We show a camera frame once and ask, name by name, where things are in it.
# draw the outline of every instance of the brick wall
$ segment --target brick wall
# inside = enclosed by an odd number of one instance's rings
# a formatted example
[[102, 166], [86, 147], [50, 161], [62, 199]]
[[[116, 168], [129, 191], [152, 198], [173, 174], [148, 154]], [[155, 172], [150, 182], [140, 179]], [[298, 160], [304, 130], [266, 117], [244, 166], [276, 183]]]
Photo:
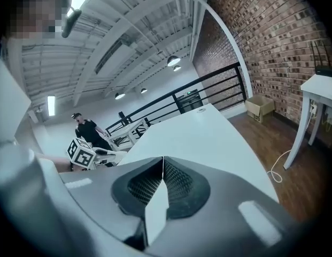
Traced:
[[[272, 98], [276, 112], [299, 123], [300, 85], [314, 74], [311, 42], [316, 42], [323, 65], [327, 65], [323, 45], [332, 62], [331, 40], [315, 10], [306, 0], [208, 0], [208, 3], [237, 42], [253, 93]], [[193, 60], [198, 74], [206, 75], [236, 61], [227, 37], [206, 12]], [[321, 127], [318, 137], [332, 146], [332, 129], [326, 132]]]

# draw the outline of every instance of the power cord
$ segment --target power cord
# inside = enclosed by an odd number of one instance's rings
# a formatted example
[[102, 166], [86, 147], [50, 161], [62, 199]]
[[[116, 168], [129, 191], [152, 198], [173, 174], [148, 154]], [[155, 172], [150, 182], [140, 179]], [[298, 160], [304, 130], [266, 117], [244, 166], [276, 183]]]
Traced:
[[[309, 118], [309, 120], [308, 120], [308, 123], [307, 123], [306, 129], [305, 129], [305, 132], [306, 132], [306, 130], [307, 130], [307, 128], [308, 128], [308, 125], [310, 124], [310, 121], [311, 121], [312, 115], [313, 115], [313, 110], [311, 110], [311, 115], [310, 115], [310, 118]], [[281, 177], [280, 174], [278, 174], [278, 173], [277, 173], [276, 171], [274, 171], [273, 169], [274, 169], [275, 165], [277, 164], [277, 162], [279, 161], [279, 159], [280, 159], [283, 155], [285, 155], [286, 153], [288, 153], [288, 152], [290, 152], [290, 151], [291, 151], [291, 149], [288, 150], [288, 151], [286, 151], [285, 153], [281, 154], [281, 156], [280, 156], [279, 158], [277, 158], [276, 162], [273, 164], [272, 168], [271, 168], [269, 171], [267, 171], [267, 174], [270, 173], [270, 174], [272, 175], [274, 181], [277, 182], [277, 183], [281, 183], [281, 182], [282, 182], [282, 177]]]

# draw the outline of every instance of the brown floor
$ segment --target brown floor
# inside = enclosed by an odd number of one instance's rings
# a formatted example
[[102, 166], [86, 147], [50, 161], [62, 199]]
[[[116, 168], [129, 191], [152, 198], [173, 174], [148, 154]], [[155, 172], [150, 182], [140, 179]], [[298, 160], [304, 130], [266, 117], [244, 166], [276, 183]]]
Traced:
[[[229, 120], [248, 142], [267, 171], [281, 154], [290, 150], [296, 136], [294, 129], [274, 117], [263, 124], [259, 124], [246, 114]], [[309, 146], [307, 140], [302, 143], [293, 165], [285, 171], [283, 164], [287, 156], [288, 154], [282, 156], [274, 169], [282, 176], [282, 183], [273, 180], [272, 182], [280, 204], [294, 218], [303, 221], [320, 212], [328, 167], [323, 154]]]

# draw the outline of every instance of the handrail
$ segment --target handrail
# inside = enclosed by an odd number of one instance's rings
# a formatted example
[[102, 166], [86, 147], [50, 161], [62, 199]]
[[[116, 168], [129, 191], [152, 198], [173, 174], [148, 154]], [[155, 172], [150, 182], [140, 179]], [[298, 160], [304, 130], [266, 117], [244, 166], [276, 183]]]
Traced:
[[188, 87], [191, 87], [191, 86], [193, 86], [193, 85], [195, 85], [195, 84], [197, 84], [197, 83], [200, 83], [200, 82], [202, 82], [202, 81], [205, 81], [205, 80], [207, 80], [207, 79], [209, 79], [209, 78], [211, 78], [211, 77], [214, 77], [214, 76], [216, 76], [216, 75], [218, 75], [218, 74], [220, 74], [220, 73], [222, 73], [222, 72], [226, 72], [226, 71], [228, 71], [228, 70], [232, 70], [232, 69], [238, 69], [239, 66], [240, 66], [240, 63], [239, 63], [239, 62], [236, 62], [236, 63], [234, 63], [234, 64], [231, 64], [231, 65], [228, 65], [228, 66], [222, 67], [221, 69], [218, 69], [218, 70], [216, 70], [216, 71], [213, 71], [213, 72], [211, 72], [211, 73], [209, 73], [209, 74], [207, 74], [207, 75], [204, 75], [204, 76], [202, 76], [202, 77], [199, 77], [198, 79], [193, 80], [192, 82], [189, 82], [189, 83], [187, 83], [186, 85], [183, 85], [183, 86], [181, 86], [181, 87], [179, 87], [179, 88], [177, 88], [177, 89], [175, 89], [175, 90], [173, 90], [173, 91], [171, 91], [171, 92], [169, 92], [169, 93], [167, 93], [167, 94], [165, 94], [165, 95], [163, 95], [163, 96], [161, 96], [161, 97], [155, 99], [154, 101], [152, 101], [152, 102], [150, 102], [150, 103], [144, 105], [143, 107], [141, 107], [141, 108], [135, 110], [134, 112], [132, 112], [132, 113], [130, 113], [129, 115], [127, 115], [126, 117], [124, 117], [124, 118], [118, 120], [117, 122], [115, 122], [115, 123], [112, 124], [111, 126], [107, 127], [106, 130], [108, 131], [110, 128], [112, 128], [112, 127], [116, 126], [117, 124], [123, 122], [123, 121], [126, 120], [127, 118], [130, 118], [131, 116], [134, 116], [135, 114], [141, 112], [142, 110], [145, 110], [145, 109], [147, 109], [148, 107], [151, 107], [152, 105], [154, 105], [154, 104], [156, 104], [156, 103], [158, 103], [158, 102], [160, 102], [160, 101], [162, 101], [162, 100], [164, 100], [164, 99], [166, 99], [166, 98], [168, 98], [168, 97], [174, 97], [174, 95], [175, 95], [176, 93], [178, 93], [178, 92], [180, 92], [180, 91], [182, 91], [182, 90], [184, 90], [184, 89], [186, 89], [186, 88], [188, 88]]

